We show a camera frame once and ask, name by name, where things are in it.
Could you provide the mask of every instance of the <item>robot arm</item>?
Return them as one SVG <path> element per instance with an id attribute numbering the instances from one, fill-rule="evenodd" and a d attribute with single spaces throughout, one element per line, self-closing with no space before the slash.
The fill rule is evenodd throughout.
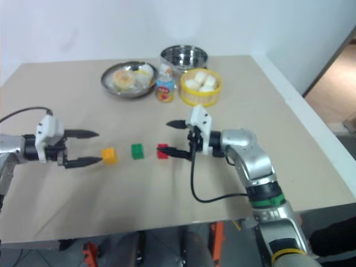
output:
<path id="1" fill-rule="evenodd" d="M 0 211 L 16 165 L 29 161 L 39 161 L 41 163 L 57 161 L 58 165 L 69 169 L 94 164 L 101 161 L 101 158 L 81 157 L 76 160 L 68 160 L 65 143 L 69 137 L 86 139 L 95 136 L 98 136 L 98 134 L 92 131 L 65 130 L 63 124 L 53 117 L 52 112 L 48 112 L 37 125 L 36 135 L 13 136 L 0 134 Z"/>
<path id="2" fill-rule="evenodd" d="M 168 125 L 189 128 L 191 150 L 164 147 L 159 148 L 160 151 L 173 157 L 193 159 L 192 164 L 195 152 L 207 154 L 209 150 L 215 157 L 227 157 L 233 161 L 246 188 L 254 219 L 258 222 L 259 248 L 267 254 L 269 265 L 320 266 L 307 256 L 305 236 L 278 185 L 270 159 L 253 132 L 246 129 L 211 131 L 211 117 L 200 105 L 194 107 L 189 120 L 172 121 Z"/>

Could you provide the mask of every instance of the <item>green block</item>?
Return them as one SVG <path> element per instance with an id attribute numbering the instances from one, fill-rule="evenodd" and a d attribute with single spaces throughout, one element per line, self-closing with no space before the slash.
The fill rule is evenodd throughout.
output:
<path id="1" fill-rule="evenodd" d="M 142 144 L 132 144 L 131 145 L 131 155 L 134 160 L 139 160 L 144 158 L 144 147 Z"/>

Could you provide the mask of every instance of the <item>orange stand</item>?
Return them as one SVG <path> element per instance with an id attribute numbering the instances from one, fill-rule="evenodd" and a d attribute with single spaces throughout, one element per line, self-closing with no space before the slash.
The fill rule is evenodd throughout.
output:
<path id="1" fill-rule="evenodd" d="M 220 267 L 222 245 L 225 241 L 224 222 L 210 224 L 209 250 L 216 267 Z"/>
<path id="2" fill-rule="evenodd" d="M 96 257 L 98 256 L 98 248 L 91 242 L 85 243 L 83 245 L 83 253 L 84 253 L 84 263 L 88 267 L 98 267 L 98 263 L 96 262 Z"/>

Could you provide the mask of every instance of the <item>bottle label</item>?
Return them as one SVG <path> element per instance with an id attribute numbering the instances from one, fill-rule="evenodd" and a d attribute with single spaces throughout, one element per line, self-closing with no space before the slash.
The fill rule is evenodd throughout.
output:
<path id="1" fill-rule="evenodd" d="M 171 102 L 174 97 L 174 82 L 157 81 L 156 95 L 161 102 Z"/>

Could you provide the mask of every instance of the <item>white marshmallow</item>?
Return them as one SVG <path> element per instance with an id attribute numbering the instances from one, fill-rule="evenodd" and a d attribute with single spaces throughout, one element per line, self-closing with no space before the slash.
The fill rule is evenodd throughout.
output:
<path id="1" fill-rule="evenodd" d="M 192 89 L 194 91 L 198 91 L 199 88 L 200 88 L 200 84 L 193 80 L 193 79 L 190 79 L 190 80 L 186 80 L 185 81 L 185 86 L 188 87 L 189 89 Z"/>
<path id="2" fill-rule="evenodd" d="M 154 71 L 153 71 L 152 67 L 150 65 L 148 65 L 147 63 L 142 65 L 140 67 L 140 70 L 145 71 L 150 80 L 154 76 Z"/>
<path id="3" fill-rule="evenodd" d="M 204 86 L 202 86 L 202 88 L 199 89 L 199 92 L 202 92 L 202 93 L 208 93 L 208 92 L 213 92 L 213 91 L 214 91 L 214 88 L 211 86 L 207 86 L 207 85 L 204 85 Z"/>
<path id="4" fill-rule="evenodd" d="M 204 86 L 210 86 L 212 88 L 215 88 L 216 86 L 216 78 L 212 75 L 207 76 L 205 82 L 204 82 Z"/>
<path id="5" fill-rule="evenodd" d="M 202 85 L 205 82 L 205 79 L 207 77 L 207 73 L 204 71 L 199 71 L 194 77 L 194 80 L 197 81 L 200 85 Z"/>

